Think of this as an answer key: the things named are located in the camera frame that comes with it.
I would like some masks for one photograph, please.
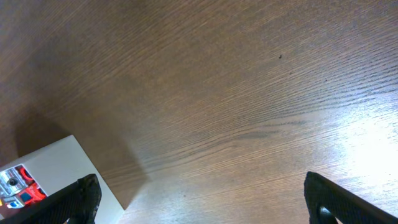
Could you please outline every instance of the brown wood tabletop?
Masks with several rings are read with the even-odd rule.
[[[308,223],[308,170],[398,216],[396,1],[0,12],[0,165],[73,134],[121,223]]]

